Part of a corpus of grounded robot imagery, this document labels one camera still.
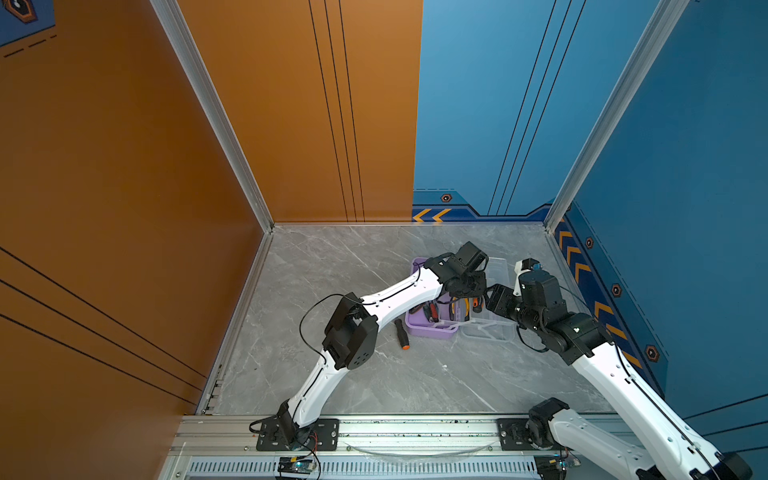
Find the clear toolbox lid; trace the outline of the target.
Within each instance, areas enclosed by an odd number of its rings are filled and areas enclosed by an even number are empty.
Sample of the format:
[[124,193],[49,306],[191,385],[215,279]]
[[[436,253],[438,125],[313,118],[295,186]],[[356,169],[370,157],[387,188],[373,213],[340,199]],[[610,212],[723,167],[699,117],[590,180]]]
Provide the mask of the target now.
[[[510,284],[509,265],[505,258],[490,257],[485,269],[488,286]],[[503,342],[515,337],[515,323],[489,311],[472,312],[470,319],[459,326],[459,333],[471,339]]]

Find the orange black screwdriver small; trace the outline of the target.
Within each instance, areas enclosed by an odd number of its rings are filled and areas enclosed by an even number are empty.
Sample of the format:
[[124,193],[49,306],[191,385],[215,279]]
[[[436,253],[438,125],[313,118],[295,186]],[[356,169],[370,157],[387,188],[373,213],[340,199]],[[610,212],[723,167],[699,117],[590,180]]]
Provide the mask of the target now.
[[402,318],[395,319],[394,325],[396,328],[397,339],[400,347],[403,350],[408,350],[410,348],[410,340],[409,340],[408,332],[405,328],[403,319]]

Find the yellow handled pliers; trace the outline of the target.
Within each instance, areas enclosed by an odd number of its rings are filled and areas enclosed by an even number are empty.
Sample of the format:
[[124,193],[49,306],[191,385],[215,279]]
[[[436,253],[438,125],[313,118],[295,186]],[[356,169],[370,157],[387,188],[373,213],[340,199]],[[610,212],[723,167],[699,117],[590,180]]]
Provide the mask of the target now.
[[467,322],[470,320],[472,304],[467,298],[453,297],[448,304],[448,318],[453,322]]

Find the purple toolbox base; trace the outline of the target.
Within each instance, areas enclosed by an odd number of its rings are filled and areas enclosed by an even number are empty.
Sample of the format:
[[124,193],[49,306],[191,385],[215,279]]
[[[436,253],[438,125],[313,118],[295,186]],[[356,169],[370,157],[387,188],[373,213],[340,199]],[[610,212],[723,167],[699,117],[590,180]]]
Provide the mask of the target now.
[[449,294],[443,294],[433,301],[439,310],[439,322],[436,324],[427,321],[423,312],[423,305],[409,310],[404,317],[404,325],[408,334],[439,340],[448,340],[456,335],[463,322],[453,322],[448,318],[448,304],[452,298]]

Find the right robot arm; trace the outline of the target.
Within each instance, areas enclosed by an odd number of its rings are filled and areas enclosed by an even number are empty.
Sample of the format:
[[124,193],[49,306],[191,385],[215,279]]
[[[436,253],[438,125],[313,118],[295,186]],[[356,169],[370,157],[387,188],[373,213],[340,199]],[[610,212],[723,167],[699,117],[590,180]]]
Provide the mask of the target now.
[[632,445],[587,421],[556,398],[532,407],[526,424],[532,446],[574,450],[618,479],[751,479],[737,453],[722,452],[690,427],[628,362],[608,330],[592,316],[568,310],[558,280],[528,270],[519,287],[489,287],[485,307],[533,331],[610,403],[638,439]]

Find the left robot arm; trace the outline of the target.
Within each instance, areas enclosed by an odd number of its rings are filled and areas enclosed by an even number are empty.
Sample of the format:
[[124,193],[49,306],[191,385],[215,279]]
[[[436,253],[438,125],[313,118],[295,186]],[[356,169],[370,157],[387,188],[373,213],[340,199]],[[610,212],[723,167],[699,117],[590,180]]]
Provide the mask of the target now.
[[325,326],[319,360],[276,413],[287,443],[302,445],[309,438],[310,426],[341,380],[373,355],[380,330],[410,309],[444,295],[457,299],[482,296],[487,288],[487,263],[488,255],[467,242],[456,253],[426,259],[410,276],[379,292],[362,297],[342,294]]

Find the right green circuit board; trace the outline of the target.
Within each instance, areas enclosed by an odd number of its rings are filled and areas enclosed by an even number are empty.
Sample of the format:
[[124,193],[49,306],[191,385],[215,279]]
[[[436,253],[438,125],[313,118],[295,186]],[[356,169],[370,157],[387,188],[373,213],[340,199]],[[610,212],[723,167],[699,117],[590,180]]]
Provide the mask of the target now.
[[581,461],[575,457],[537,456],[534,461],[541,480],[566,480],[570,470],[581,466]]

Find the green circuit board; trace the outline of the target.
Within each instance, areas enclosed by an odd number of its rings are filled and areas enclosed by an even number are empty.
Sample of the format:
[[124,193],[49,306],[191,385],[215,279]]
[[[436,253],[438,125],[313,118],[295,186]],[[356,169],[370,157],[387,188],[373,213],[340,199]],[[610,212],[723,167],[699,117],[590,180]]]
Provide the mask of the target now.
[[581,466],[581,461],[575,457],[537,456],[534,461],[541,480],[566,480],[570,470]]
[[317,462],[308,457],[280,457],[276,468],[277,479],[307,479],[317,473]]

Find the left green circuit board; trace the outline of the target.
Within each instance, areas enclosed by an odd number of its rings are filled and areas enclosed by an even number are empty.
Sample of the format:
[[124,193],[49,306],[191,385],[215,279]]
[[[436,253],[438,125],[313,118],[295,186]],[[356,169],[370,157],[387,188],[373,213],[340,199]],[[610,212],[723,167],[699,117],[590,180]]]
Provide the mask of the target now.
[[308,457],[280,457],[276,468],[277,479],[307,479],[317,473],[317,462]]

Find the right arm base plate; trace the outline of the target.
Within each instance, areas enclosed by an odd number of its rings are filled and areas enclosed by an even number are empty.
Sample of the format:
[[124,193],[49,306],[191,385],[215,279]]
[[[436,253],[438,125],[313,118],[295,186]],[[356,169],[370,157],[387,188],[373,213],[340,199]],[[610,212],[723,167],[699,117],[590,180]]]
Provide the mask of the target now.
[[496,420],[503,451],[559,451],[567,447],[558,443],[547,422],[529,418],[504,417]]

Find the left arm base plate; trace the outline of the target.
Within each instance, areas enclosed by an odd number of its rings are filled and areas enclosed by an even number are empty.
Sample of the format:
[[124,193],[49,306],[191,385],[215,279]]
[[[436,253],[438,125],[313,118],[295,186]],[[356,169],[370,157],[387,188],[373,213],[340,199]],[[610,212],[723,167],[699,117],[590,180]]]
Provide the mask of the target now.
[[338,419],[320,418],[308,427],[285,429],[276,418],[270,417],[253,422],[249,429],[256,437],[256,450],[260,452],[327,452],[337,449],[339,427]]

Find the left aluminium corner post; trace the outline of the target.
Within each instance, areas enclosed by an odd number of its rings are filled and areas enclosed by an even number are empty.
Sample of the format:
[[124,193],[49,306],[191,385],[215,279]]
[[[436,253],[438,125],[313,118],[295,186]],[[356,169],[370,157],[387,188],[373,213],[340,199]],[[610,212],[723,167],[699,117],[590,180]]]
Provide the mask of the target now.
[[271,234],[274,220],[179,3],[151,0],[150,4],[256,220],[265,233]]

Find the aluminium corner post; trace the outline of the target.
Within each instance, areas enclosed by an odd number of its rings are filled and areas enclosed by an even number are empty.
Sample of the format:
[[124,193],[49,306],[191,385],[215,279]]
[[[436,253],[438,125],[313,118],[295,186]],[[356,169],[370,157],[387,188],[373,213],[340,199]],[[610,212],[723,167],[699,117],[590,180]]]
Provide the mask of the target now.
[[635,97],[689,0],[659,1],[608,100],[568,172],[543,225],[553,234]]
[[179,3],[151,0],[150,4],[256,220],[265,233],[271,234],[274,220]]

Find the aluminium front rail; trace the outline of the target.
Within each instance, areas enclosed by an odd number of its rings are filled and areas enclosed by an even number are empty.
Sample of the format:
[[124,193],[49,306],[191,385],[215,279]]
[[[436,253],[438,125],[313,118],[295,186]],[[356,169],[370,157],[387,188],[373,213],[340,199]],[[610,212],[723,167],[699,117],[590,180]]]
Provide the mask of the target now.
[[[471,454],[556,454],[557,451],[503,451],[499,418],[527,418],[525,414],[331,414],[340,421],[341,454],[464,456]],[[188,416],[183,418],[170,447],[173,456],[237,456],[274,452],[256,450],[248,416]]]

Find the right aluminium corner post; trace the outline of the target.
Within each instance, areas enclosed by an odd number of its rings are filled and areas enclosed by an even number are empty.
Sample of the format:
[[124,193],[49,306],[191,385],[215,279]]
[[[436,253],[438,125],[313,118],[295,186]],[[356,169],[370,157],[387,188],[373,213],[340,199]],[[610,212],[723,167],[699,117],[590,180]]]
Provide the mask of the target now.
[[543,225],[553,234],[635,97],[689,0],[659,1],[608,100],[568,172]]

